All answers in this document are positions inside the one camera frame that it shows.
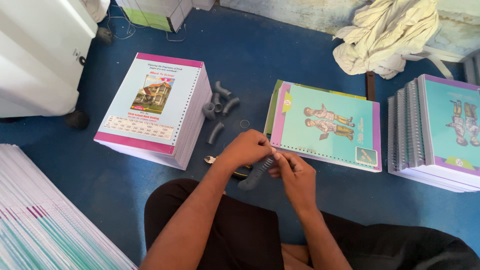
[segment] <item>cartoon boy illustration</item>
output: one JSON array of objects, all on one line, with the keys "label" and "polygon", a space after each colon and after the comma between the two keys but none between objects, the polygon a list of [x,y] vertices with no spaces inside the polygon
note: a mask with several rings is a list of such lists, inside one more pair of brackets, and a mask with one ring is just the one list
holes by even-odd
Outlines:
[{"label": "cartoon boy illustration", "polygon": [[322,103],[322,109],[321,110],[313,110],[313,109],[310,109],[308,107],[306,107],[304,110],[303,110],[303,114],[305,114],[306,116],[316,116],[318,118],[321,118],[321,119],[327,119],[327,120],[330,120],[333,122],[333,120],[337,120],[338,122],[342,123],[342,124],[345,124],[345,125],[349,125],[351,127],[354,127],[355,124],[352,124],[352,120],[353,120],[353,117],[350,117],[349,119],[343,117],[343,116],[340,116],[340,115],[336,115],[333,111],[327,111],[327,109],[325,108],[325,105]]},{"label": "cartoon boy illustration", "polygon": [[470,136],[470,144],[472,144],[475,147],[480,146],[480,141],[478,140],[477,136],[480,131],[480,127],[477,125],[477,112],[475,111],[477,109],[477,105],[474,104],[468,104],[465,102],[464,104],[465,108],[465,126],[467,127],[467,133]]},{"label": "cartoon boy illustration", "polygon": [[451,100],[453,105],[453,116],[452,116],[452,122],[450,124],[446,124],[446,126],[453,127],[456,132],[456,143],[458,143],[461,146],[467,146],[468,142],[467,140],[463,137],[465,135],[465,125],[464,121],[461,118],[462,116],[462,102],[460,100],[457,100],[456,102]]},{"label": "cartoon boy illustration", "polygon": [[350,141],[353,142],[353,129],[348,128],[346,126],[334,124],[328,120],[312,120],[310,118],[305,119],[305,125],[308,127],[310,126],[316,126],[318,129],[324,132],[325,135],[328,134],[328,132],[333,132],[336,135],[339,136],[345,136],[347,137]]}]

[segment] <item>white machine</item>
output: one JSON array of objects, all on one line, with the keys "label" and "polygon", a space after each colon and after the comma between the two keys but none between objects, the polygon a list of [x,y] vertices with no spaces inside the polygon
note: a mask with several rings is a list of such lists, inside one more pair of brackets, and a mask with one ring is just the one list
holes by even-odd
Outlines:
[{"label": "white machine", "polygon": [[97,29],[79,0],[0,0],[0,118],[74,112]]}]

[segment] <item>pliers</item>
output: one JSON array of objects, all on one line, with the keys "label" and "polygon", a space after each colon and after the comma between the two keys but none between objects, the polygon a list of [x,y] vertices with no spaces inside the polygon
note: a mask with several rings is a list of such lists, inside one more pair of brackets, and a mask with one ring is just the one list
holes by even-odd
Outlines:
[{"label": "pliers", "polygon": [[[205,162],[209,163],[209,164],[213,164],[213,162],[215,162],[216,158],[212,157],[212,156],[206,156],[204,158]],[[249,169],[250,171],[253,170],[253,166],[252,165],[249,165],[249,166],[244,166],[245,168]],[[232,177],[233,178],[236,178],[236,179],[239,179],[239,180],[244,180],[244,179],[247,179],[248,177],[248,174],[243,174],[243,173],[239,173],[239,172],[233,172],[232,174]]]}]

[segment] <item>house illustration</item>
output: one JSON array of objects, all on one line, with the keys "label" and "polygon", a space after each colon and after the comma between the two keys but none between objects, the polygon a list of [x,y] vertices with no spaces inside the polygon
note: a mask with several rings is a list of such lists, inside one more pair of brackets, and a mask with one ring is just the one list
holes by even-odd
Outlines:
[{"label": "house illustration", "polygon": [[152,102],[157,106],[163,107],[167,102],[168,95],[172,87],[166,83],[162,82],[160,84],[153,84],[140,88],[137,94],[135,102],[138,103],[149,103]]}]

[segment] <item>blue floor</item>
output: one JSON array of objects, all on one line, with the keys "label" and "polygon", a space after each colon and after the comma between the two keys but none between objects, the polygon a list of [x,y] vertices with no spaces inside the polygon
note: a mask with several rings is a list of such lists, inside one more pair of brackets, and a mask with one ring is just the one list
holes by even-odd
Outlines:
[{"label": "blue floor", "polygon": [[[124,20],[113,22],[122,31]],[[243,129],[240,121],[262,131],[277,79],[364,95],[364,75],[350,76],[336,64],[332,50],[341,40],[332,35],[288,25],[257,15],[215,6],[192,10],[183,42],[168,42],[165,32],[137,29],[111,47],[93,43],[79,85],[78,109],[90,114],[83,131],[63,124],[62,117],[27,117],[0,125],[0,143],[19,145],[48,178],[134,263],[145,255],[143,210],[149,194],[174,178],[201,180],[217,155]],[[171,34],[171,39],[181,39]],[[223,123],[225,131],[213,147],[205,143],[213,123],[205,121],[186,171],[117,153],[93,141],[110,102],[137,52],[204,61],[210,82],[222,81],[242,101]],[[448,65],[463,80],[458,65]],[[428,60],[407,62],[391,80],[375,77],[382,114],[382,156],[386,157],[386,99],[420,74],[441,76]],[[362,224],[389,223],[435,228],[462,238],[480,252],[480,194],[457,194],[396,177],[315,160],[319,209]],[[283,242],[304,244],[300,223],[281,181],[265,177],[252,191],[242,192],[230,180],[227,194],[277,212]]]}]

